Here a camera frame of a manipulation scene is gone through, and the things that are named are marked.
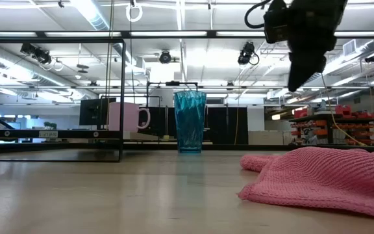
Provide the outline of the black metal table frame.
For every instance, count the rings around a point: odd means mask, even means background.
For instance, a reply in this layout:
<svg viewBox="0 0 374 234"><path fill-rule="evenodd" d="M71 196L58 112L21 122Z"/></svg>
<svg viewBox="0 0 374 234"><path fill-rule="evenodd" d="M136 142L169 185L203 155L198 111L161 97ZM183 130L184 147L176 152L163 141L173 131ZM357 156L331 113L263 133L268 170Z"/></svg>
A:
<svg viewBox="0 0 374 234"><path fill-rule="evenodd" d="M91 131L91 130L20 130L0 129L0 140L18 140L21 138L59 138L106 140L106 143L9 143L0 145L0 153L43 151L60 149L104 149L104 150L177 150L176 142L158 141L157 136L141 133L120 131ZM308 146L296 145L232 145L232 144L205 144L202 150L227 150L227 151L291 151ZM374 146L344 146L344 145L319 145L314 147L335 148L341 150L363 149L374 152Z"/></svg>

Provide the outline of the black monitor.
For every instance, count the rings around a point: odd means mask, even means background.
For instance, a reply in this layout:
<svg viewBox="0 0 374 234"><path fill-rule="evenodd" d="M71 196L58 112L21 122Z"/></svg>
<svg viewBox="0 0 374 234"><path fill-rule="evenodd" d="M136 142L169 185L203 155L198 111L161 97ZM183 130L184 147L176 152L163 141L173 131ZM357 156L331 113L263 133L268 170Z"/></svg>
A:
<svg viewBox="0 0 374 234"><path fill-rule="evenodd" d="M106 125L109 103L115 102L115 97L82 100L80 105L80 125Z"/></svg>

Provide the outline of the black partition panel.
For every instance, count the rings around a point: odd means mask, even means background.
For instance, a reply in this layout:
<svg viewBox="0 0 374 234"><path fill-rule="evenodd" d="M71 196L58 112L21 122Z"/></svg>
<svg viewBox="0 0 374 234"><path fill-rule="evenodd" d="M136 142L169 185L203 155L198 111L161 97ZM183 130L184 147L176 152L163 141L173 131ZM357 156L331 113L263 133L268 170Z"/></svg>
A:
<svg viewBox="0 0 374 234"><path fill-rule="evenodd" d="M151 107L151 121L140 133L171 138L177 137L173 108ZM247 144L248 126L245 107L209 107L205 115L206 131L203 140L213 144Z"/></svg>

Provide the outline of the pink knitted cloth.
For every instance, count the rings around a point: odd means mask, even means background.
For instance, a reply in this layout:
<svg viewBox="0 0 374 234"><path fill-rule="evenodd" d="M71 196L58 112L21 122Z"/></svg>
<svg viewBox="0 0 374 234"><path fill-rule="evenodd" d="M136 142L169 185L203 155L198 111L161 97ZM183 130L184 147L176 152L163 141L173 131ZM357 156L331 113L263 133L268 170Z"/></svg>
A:
<svg viewBox="0 0 374 234"><path fill-rule="evenodd" d="M258 173L238 193L242 200L374 217L374 152L303 147L283 155L244 155L240 166Z"/></svg>

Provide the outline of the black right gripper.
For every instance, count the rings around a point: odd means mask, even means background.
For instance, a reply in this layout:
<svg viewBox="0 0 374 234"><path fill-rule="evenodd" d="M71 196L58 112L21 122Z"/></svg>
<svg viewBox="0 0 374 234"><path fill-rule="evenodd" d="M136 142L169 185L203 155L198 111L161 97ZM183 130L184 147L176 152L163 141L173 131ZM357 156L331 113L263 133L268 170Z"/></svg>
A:
<svg viewBox="0 0 374 234"><path fill-rule="evenodd" d="M288 90L295 92L326 65L325 53L334 49L334 33L348 0L293 0L288 21L291 62Z"/></svg>

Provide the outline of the storage rack with red bins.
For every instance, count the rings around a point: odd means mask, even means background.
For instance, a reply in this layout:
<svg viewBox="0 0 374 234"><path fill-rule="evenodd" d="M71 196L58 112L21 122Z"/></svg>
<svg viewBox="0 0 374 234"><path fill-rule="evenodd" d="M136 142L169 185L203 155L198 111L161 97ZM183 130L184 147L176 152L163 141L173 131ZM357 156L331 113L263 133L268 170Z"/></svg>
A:
<svg viewBox="0 0 374 234"><path fill-rule="evenodd" d="M313 104L295 110L289 123L295 144L374 145L374 114L348 105Z"/></svg>

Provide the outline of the black metal bracket frame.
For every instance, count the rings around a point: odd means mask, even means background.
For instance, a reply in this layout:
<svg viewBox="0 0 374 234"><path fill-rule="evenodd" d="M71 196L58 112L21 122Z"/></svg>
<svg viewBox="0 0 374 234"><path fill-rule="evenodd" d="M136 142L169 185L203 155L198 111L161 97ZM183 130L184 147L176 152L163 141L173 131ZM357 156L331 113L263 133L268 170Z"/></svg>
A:
<svg viewBox="0 0 374 234"><path fill-rule="evenodd" d="M155 89L160 88L162 85L168 86L168 87L176 87L176 86L185 86L186 88L190 89L192 85L195 86L195 89L198 90L199 85L197 82L180 82L180 81L166 81L166 82L151 82L148 81L146 84L146 104L145 106L149 108L149 101L150 98L158 98L158 109L161 108L161 101L162 98L160 96L151 96L149 87L151 85L155 85ZM161 142L169 142L169 135L168 135L168 107L165 107L165 114L164 114L164 119L165 119L165 127L164 127L164 133L162 135L158 135L158 143Z"/></svg>

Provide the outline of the teal faceted plastic tumbler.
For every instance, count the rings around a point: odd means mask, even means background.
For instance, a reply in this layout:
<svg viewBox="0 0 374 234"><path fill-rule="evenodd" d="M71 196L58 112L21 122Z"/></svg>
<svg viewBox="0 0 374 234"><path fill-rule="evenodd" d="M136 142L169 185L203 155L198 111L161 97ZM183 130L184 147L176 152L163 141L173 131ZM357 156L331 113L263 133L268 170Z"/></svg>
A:
<svg viewBox="0 0 374 234"><path fill-rule="evenodd" d="M201 153L205 125L206 94L189 90L174 93L179 153Z"/></svg>

